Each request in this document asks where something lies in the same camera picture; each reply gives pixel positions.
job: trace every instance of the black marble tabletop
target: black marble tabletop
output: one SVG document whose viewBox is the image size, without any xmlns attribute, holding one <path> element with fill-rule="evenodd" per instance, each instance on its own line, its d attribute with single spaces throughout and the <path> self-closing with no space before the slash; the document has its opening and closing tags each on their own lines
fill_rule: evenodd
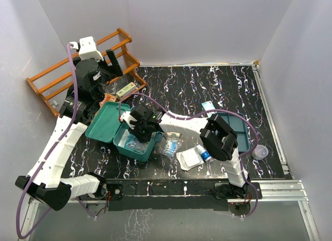
<svg viewBox="0 0 332 241">
<path fill-rule="evenodd" d="M 140 67 L 138 74 L 148 87 L 142 90 L 159 101 L 166 109 L 193 116 L 203 111 L 201 103 L 211 100 L 216 108 L 240 112 L 255 126 L 259 143 L 266 145 L 269 155 L 262 161 L 250 156 L 243 158 L 244 166 L 253 179 L 285 178 L 271 129 L 261 101 L 251 66 L 174 66 Z M 144 103 L 157 107 L 141 96 L 130 98 L 126 104 Z M 250 143 L 253 135 L 249 131 Z M 180 151 L 192 148 L 197 140 L 182 136 Z M 220 161 L 203 164 L 187 172 L 181 170 L 178 160 L 161 154 L 164 140 L 156 144 L 145 163 L 128 158 L 113 144 L 80 138 L 68 160 L 62 177 L 75 177 L 95 172 L 107 179 L 215 179 L 227 178 Z"/>
</svg>

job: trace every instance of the round plastic container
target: round plastic container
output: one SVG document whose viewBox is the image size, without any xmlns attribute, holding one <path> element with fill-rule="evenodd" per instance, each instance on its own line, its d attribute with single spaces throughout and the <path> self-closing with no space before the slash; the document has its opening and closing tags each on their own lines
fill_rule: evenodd
<svg viewBox="0 0 332 241">
<path fill-rule="evenodd" d="M 263 160 L 269 154 L 269 150 L 264 145 L 257 145 L 251 154 L 254 159 Z"/>
</svg>

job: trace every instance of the container lid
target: container lid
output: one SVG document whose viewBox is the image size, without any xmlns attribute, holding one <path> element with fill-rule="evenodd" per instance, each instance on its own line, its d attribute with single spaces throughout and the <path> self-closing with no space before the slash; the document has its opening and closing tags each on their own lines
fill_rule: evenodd
<svg viewBox="0 0 332 241">
<path fill-rule="evenodd" d="M 130 106 L 121 104 L 121 113 L 130 110 Z M 118 131 L 121 123 L 119 121 L 119 103 L 106 102 L 99 110 L 97 116 L 85 132 L 85 136 L 110 143 Z"/>
</svg>

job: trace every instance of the wooden rack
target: wooden rack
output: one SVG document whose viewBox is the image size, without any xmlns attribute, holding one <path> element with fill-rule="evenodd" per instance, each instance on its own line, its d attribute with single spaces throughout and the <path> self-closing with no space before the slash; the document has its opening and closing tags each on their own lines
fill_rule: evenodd
<svg viewBox="0 0 332 241">
<path fill-rule="evenodd" d="M 124 58 L 127 68 L 125 70 L 123 70 L 123 75 L 130 74 L 141 84 L 141 86 L 135 90 L 135 92 L 137 92 L 137 91 L 141 90 L 142 88 L 144 88 L 145 86 L 147 86 L 147 83 L 135 71 L 135 68 L 140 66 L 140 62 L 128 51 L 128 49 L 126 47 L 126 44 L 130 43 L 132 41 L 130 35 L 128 33 L 126 33 L 124 30 L 122 30 L 121 28 L 118 28 L 117 31 L 115 31 L 115 32 L 111 33 L 110 35 L 105 36 L 104 38 L 97 41 L 97 45 L 100 45 L 115 36 L 119 36 L 120 41 L 118 44 L 111 47 L 111 49 L 113 51 L 116 51 L 117 49 L 121 48 L 121 52 L 116 54 L 116 58 L 118 59 L 121 56 L 123 56 L 123 58 Z M 73 55 L 73 58 L 77 57 L 77 56 L 78 56 L 78 53 L 75 53 Z M 51 89 L 52 87 L 58 85 L 60 82 L 69 78 L 72 75 L 72 72 L 68 72 L 40 88 L 37 88 L 37 86 L 34 84 L 34 82 L 37 81 L 38 79 L 40 79 L 41 77 L 47 75 L 48 73 L 54 71 L 55 69 L 61 67 L 62 65 L 66 64 L 68 61 L 69 61 L 69 58 L 64 59 L 64 60 L 60 61 L 59 63 L 42 71 L 41 73 L 39 73 L 31 78 L 26 78 L 27 82 L 32 87 L 32 89 L 35 91 L 35 93 L 42 98 L 42 100 L 46 103 L 46 105 L 50 108 L 50 110 L 53 112 L 53 114 L 55 116 L 58 116 L 59 113 L 52 107 L 49 100 L 52 99 L 53 97 L 55 97 L 56 95 L 58 95 L 59 93 L 63 92 L 64 90 L 68 89 L 72 85 L 73 82 L 69 82 L 68 84 L 62 86 L 61 88 L 57 89 L 56 91 L 50 93 L 47 96 L 44 96 L 43 92 L 46 92 L 47 90 Z M 121 77 L 117 77 L 117 78 L 113 79 L 112 81 L 110 81 L 110 83 L 116 81 L 119 78 L 121 78 Z"/>
</svg>

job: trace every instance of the wall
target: wall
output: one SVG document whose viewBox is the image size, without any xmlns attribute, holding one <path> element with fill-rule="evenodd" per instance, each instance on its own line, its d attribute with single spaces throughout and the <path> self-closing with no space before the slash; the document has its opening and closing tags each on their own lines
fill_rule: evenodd
<svg viewBox="0 0 332 241">
<path fill-rule="evenodd" d="M 21 191 L 15 180 L 38 160 L 56 121 L 25 78 L 60 61 L 66 52 L 38 0 L 1 0 L 0 35 L 0 240 L 17 240 Z"/>
<path fill-rule="evenodd" d="M 143 65 L 260 60 L 292 0 L 129 0 Z"/>
<path fill-rule="evenodd" d="M 332 0 L 293 0 L 259 72 L 292 174 L 322 240 L 331 240 Z"/>
<path fill-rule="evenodd" d="M 86 36 L 99 40 L 118 27 L 130 32 L 128 0 L 39 1 L 63 46 Z"/>
</svg>

